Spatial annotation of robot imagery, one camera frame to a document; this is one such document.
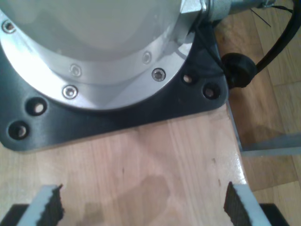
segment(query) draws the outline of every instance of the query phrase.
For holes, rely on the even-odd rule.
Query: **black mounting plate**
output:
[[[218,55],[211,25],[201,30]],[[184,81],[184,75],[190,76],[191,83]],[[226,102],[228,93],[225,76],[197,38],[184,66],[160,92],[138,104],[105,112],[70,108],[46,98],[16,73],[0,48],[0,142],[15,151],[39,149],[213,110]],[[35,97],[44,103],[41,115],[29,112]]]

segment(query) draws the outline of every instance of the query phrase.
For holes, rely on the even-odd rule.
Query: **wooden surface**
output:
[[[301,222],[301,189],[298,181],[254,192],[259,203],[274,203],[290,226]]]
[[[60,226],[231,225],[226,187],[246,182],[226,106],[36,153],[1,147],[0,175],[0,218],[62,183]]]
[[[292,8],[290,0],[277,5]],[[227,18],[222,40],[256,63],[276,42],[290,13],[278,9],[254,9],[272,27],[250,11]],[[231,36],[236,35],[235,44]],[[301,30],[285,50],[245,89],[230,94],[230,105],[242,145],[264,141],[282,134],[301,132]],[[243,158],[247,179],[259,202],[275,203],[290,226],[301,222],[301,155]]]

